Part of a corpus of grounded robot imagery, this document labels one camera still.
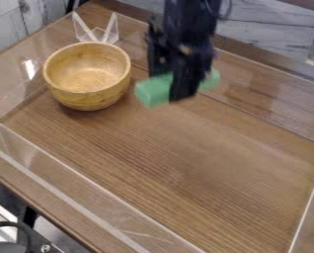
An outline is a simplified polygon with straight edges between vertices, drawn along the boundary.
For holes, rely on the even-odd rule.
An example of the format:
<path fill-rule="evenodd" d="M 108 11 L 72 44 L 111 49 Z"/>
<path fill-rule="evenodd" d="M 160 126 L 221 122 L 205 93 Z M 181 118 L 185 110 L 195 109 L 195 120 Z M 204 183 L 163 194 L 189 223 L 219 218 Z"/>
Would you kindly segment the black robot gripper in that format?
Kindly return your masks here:
<path fill-rule="evenodd" d="M 211 72 L 221 0 L 164 0 L 163 13 L 149 16 L 147 44 L 149 76 L 172 71 L 168 100 L 192 97 Z"/>

